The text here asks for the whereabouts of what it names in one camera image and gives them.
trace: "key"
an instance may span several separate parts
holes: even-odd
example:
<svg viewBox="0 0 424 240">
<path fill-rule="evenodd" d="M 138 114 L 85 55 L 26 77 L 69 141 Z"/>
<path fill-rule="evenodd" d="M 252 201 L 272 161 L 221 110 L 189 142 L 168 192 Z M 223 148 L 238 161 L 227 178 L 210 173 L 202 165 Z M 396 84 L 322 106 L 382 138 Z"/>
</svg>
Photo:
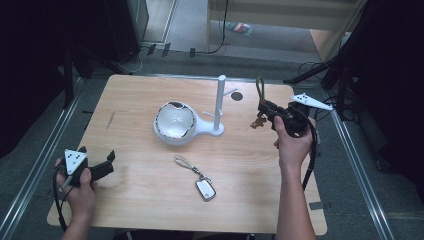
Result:
<svg viewBox="0 0 424 240">
<path fill-rule="evenodd" d="M 213 189 L 212 185 L 207 179 L 199 179 L 196 181 L 196 186 L 197 189 L 199 189 L 200 195 L 202 195 L 205 202 L 208 202 L 215 197 L 215 189 Z"/>
<path fill-rule="evenodd" d="M 250 127 L 253 129 L 256 129 L 257 127 L 263 127 L 265 122 L 266 118 L 258 117 L 252 124 L 250 124 Z"/>
</svg>

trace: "aluminum rail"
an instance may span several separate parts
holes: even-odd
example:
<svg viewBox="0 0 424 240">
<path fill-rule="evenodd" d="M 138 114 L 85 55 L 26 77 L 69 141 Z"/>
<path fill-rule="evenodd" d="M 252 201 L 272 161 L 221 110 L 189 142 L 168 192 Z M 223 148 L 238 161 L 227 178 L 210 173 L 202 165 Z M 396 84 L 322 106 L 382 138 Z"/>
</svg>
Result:
<svg viewBox="0 0 424 240">
<path fill-rule="evenodd" d="M 337 131 L 340 135 L 344 148 L 349 158 L 349 162 L 352 165 L 353 172 L 358 181 L 359 188 L 364 196 L 365 203 L 368 206 L 368 210 L 371 214 L 371 218 L 374 221 L 375 228 L 377 229 L 380 239 L 388 240 L 395 239 L 389 222 L 387 221 L 386 214 L 381 207 L 380 200 L 371 185 L 371 182 L 365 172 L 365 169 L 361 163 L 358 152 L 356 151 L 355 145 L 349 135 L 349 131 L 346 124 L 341 121 L 336 111 L 332 111 L 334 123 Z"/>
</svg>

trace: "white bowl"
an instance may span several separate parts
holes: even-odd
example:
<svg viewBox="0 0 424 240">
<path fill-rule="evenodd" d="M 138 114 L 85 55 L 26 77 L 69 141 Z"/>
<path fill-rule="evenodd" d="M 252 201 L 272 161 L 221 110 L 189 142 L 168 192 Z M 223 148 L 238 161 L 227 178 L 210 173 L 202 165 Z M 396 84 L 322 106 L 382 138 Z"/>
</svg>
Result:
<svg viewBox="0 0 424 240">
<path fill-rule="evenodd" d="M 192 137 L 196 117 L 187 104 L 169 102 L 159 109 L 154 124 L 158 136 L 172 144 L 184 142 Z"/>
</svg>

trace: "bowl rim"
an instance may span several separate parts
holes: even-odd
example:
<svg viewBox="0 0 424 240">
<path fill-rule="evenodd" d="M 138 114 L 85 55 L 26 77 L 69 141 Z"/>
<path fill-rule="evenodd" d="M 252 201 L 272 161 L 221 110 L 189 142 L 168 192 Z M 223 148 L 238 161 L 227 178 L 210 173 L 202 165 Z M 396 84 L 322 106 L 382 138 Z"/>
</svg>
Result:
<svg viewBox="0 0 424 240">
<path fill-rule="evenodd" d="M 192 124 L 191 124 L 191 126 L 187 129 L 187 131 L 182 135 L 182 136 L 180 136 L 180 137 L 173 137 L 173 136 L 168 136 L 168 135 L 166 135 L 166 134 L 164 134 L 162 131 L 161 131 L 161 128 L 159 127 L 159 123 L 158 123 L 158 116 L 159 116 L 159 114 L 160 114 L 160 112 L 162 111 L 162 109 L 163 108 L 165 108 L 166 106 L 169 106 L 169 105 L 172 105 L 172 106 L 174 106 L 174 108 L 175 109 L 178 109 L 178 110 L 181 110 L 181 109 L 184 109 L 184 108 L 187 108 L 188 110 L 190 110 L 190 113 L 191 113 L 191 116 L 192 116 L 192 119 L 193 119 L 193 121 L 192 121 Z M 185 104 L 185 103 L 183 103 L 183 102 L 180 102 L 180 101 L 170 101 L 170 102 L 168 102 L 168 103 L 165 103 L 164 105 L 162 105 L 162 107 L 161 108 L 159 108 L 159 111 L 156 113 L 156 117 L 155 117 L 155 125 L 156 125 L 156 129 L 157 129 L 157 131 L 159 132 L 159 134 L 160 135 L 162 135 L 162 136 L 164 136 L 164 137 L 166 137 L 166 138 L 168 138 L 168 139 L 173 139 L 173 140 L 179 140 L 179 139 L 184 139 L 184 137 L 190 132 L 190 130 L 191 129 L 193 129 L 194 128 L 194 126 L 196 125 L 196 116 L 195 116 L 195 114 L 194 114 L 194 110 L 189 106 L 189 105 L 187 105 L 187 104 Z"/>
</svg>

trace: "white pole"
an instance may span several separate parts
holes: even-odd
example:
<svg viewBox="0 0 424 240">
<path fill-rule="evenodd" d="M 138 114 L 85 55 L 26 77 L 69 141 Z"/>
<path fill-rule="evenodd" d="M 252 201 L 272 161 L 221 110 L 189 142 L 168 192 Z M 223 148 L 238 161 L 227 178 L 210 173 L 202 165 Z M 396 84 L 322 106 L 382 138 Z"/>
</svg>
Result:
<svg viewBox="0 0 424 240">
<path fill-rule="evenodd" d="M 225 87 L 225 75 L 221 75 L 218 78 L 218 88 L 216 91 L 216 105 L 215 105 L 215 119 L 213 130 L 218 131 L 219 123 L 221 122 L 222 115 L 222 99 L 224 98 L 224 87 Z"/>
</svg>

